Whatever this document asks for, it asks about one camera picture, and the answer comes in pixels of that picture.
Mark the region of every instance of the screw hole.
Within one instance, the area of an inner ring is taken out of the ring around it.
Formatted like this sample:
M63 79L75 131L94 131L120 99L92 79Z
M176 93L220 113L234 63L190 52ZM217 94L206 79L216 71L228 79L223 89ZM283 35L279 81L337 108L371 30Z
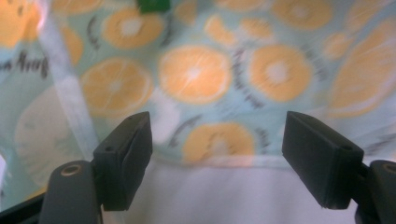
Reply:
M388 172L396 174L396 165L395 164L384 164L384 168Z
M69 165L62 169L61 175L64 175L64 176L75 175L75 174L79 173L80 170L81 170L80 165L75 165L75 164Z

